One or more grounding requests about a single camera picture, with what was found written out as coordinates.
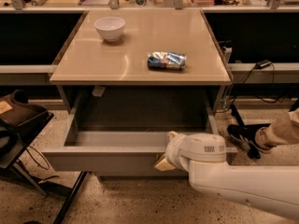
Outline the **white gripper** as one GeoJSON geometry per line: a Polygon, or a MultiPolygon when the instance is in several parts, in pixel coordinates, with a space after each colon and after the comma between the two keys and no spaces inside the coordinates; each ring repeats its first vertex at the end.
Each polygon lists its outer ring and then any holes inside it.
{"type": "Polygon", "coordinates": [[[176,168],[187,171],[188,163],[182,161],[178,154],[180,146],[186,134],[171,131],[168,133],[169,142],[166,147],[165,155],[162,155],[154,164],[154,168],[158,171],[172,171],[176,168]]]}

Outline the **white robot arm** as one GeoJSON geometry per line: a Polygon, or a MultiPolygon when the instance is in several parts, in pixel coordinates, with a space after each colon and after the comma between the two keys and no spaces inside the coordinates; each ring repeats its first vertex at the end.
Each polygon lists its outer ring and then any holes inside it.
{"type": "Polygon", "coordinates": [[[159,171],[188,173],[197,191],[273,215],[299,220],[298,166],[234,166],[226,160],[222,136],[171,132],[159,171]]]}

